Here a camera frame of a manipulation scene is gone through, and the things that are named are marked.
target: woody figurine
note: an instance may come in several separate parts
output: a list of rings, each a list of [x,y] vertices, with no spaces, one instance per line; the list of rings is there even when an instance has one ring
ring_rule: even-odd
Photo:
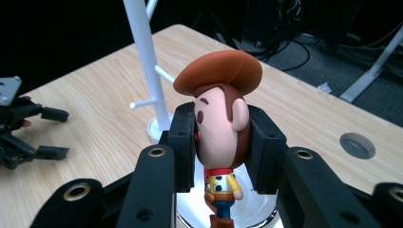
[[[249,110],[243,96],[258,87],[261,74],[253,56],[224,50],[192,62],[173,85],[196,98],[196,153],[208,176],[204,199],[217,209],[210,216],[214,228],[234,227],[230,207],[243,198],[233,174],[249,153]]]

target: white stand base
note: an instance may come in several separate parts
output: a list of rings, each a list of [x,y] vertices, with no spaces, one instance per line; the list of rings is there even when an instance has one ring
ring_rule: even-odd
[[[171,113],[168,113],[168,118],[169,118],[169,122],[172,123],[172,119],[174,118],[174,115]],[[157,118],[154,117],[148,124],[149,139],[151,140],[152,143],[157,144],[158,141],[160,140],[160,137],[162,134],[163,134],[163,132],[160,130],[160,127],[158,126]]]

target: robotic arm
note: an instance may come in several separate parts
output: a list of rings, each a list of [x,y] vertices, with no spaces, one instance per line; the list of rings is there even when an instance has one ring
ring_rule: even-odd
[[[132,174],[103,187],[78,179],[60,187],[31,227],[175,227],[176,193],[194,186],[193,103],[179,106],[160,143],[145,148]],[[246,168],[260,194],[278,194],[285,227],[400,227],[403,185],[380,183],[370,196],[343,183],[318,153],[289,148],[261,109],[249,106]]]
[[[42,119],[58,122],[66,122],[68,118],[64,110],[42,107],[30,97],[14,98],[20,85],[18,77],[0,79],[0,164],[14,169],[34,159],[62,160],[68,148],[41,145],[35,149],[11,134],[23,126],[25,118],[35,115],[42,114]]]

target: desk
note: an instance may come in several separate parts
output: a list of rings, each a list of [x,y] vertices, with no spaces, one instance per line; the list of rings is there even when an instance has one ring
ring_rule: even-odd
[[[184,26],[153,35],[159,65],[173,76],[203,54],[229,49]],[[262,108],[288,138],[289,146],[319,153],[346,183],[367,193],[381,181],[403,182],[403,129],[264,65],[259,88],[245,97]],[[168,110],[192,98],[163,82]],[[151,106],[136,110],[133,101],[148,99],[134,45],[80,68],[28,95],[38,104],[70,113],[67,123],[30,118],[33,125],[14,135],[36,147],[69,147],[62,161],[33,161],[15,170],[0,167],[0,227],[29,227],[41,206],[61,185],[79,178],[104,186],[132,172],[139,153],[150,145],[146,132]],[[360,160],[339,144],[354,132],[369,139],[376,155]]]

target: circular hole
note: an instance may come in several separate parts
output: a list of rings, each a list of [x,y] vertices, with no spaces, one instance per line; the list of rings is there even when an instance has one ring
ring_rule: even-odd
[[[358,159],[371,159],[375,156],[375,147],[367,138],[356,133],[346,133],[340,137],[340,145],[351,156]]]
[[[136,215],[136,218],[140,221],[148,221],[152,219],[154,216],[154,210],[149,207],[144,207],[139,210],[139,212]]]
[[[155,148],[148,152],[148,155],[151,157],[160,157],[165,154],[165,150],[161,148]]]
[[[66,201],[80,200],[89,193],[90,189],[91,187],[85,182],[77,183],[68,188],[63,198]]]
[[[389,194],[396,200],[403,202],[403,189],[398,187],[393,187],[389,189]]]
[[[304,151],[304,150],[296,151],[296,155],[300,159],[304,159],[304,160],[311,160],[314,157],[311,153],[309,153],[308,151]]]
[[[359,217],[356,216],[354,213],[349,212],[349,211],[342,211],[340,212],[340,215],[342,218],[345,220],[353,223],[353,224],[358,224],[359,223]]]

